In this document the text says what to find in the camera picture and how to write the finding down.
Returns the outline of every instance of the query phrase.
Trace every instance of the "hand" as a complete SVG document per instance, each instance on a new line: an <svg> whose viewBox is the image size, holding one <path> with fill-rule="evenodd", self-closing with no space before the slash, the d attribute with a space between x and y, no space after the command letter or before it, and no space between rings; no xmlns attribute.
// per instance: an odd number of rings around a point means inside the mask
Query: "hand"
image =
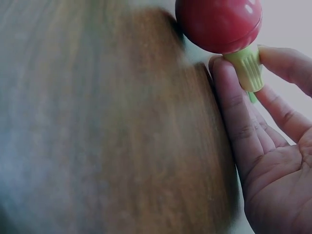
<svg viewBox="0 0 312 234"><path fill-rule="evenodd" d="M312 59L292 49L260 47L271 72L312 97ZM233 147L247 219L256 233L312 233L312 121L270 87L256 93L279 128L268 126L242 91L233 66L211 59L215 89Z"/></svg>

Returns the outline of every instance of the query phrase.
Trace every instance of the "green plastic tip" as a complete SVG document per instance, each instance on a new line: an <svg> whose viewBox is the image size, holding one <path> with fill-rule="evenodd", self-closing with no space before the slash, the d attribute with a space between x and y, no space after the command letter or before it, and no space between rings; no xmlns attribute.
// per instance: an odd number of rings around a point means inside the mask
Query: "green plastic tip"
<svg viewBox="0 0 312 234"><path fill-rule="evenodd" d="M239 83L244 90L254 93L263 88L262 64L256 44L252 43L235 53L223 54L223 57L233 64Z"/></svg>
<svg viewBox="0 0 312 234"><path fill-rule="evenodd" d="M251 93L251 92L247 92L248 93L248 96L249 96L249 99L250 99L250 102L252 104L256 103L258 101L257 97L255 96L254 93Z"/></svg>

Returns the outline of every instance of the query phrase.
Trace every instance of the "red ball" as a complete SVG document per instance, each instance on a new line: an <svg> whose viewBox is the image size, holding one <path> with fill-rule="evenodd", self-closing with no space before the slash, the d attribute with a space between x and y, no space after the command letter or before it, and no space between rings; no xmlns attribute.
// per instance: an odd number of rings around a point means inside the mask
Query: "red ball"
<svg viewBox="0 0 312 234"><path fill-rule="evenodd" d="M175 15L191 42L216 54L247 47L262 24L260 0L176 0Z"/></svg>

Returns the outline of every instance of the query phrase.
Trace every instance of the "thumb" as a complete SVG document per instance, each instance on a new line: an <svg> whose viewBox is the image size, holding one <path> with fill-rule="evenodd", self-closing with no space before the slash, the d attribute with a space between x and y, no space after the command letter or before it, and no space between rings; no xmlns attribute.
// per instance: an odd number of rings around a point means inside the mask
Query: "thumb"
<svg viewBox="0 0 312 234"><path fill-rule="evenodd" d="M288 48L259 46L263 65L289 83L296 84L312 97L312 59Z"/></svg>

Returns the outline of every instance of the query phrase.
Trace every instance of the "wooden surface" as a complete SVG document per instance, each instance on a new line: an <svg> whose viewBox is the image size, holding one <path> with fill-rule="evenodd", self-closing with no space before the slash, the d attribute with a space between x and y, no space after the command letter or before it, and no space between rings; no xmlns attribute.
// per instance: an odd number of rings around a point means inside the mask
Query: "wooden surface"
<svg viewBox="0 0 312 234"><path fill-rule="evenodd" d="M229 230L231 151L173 5L0 1L0 233Z"/></svg>

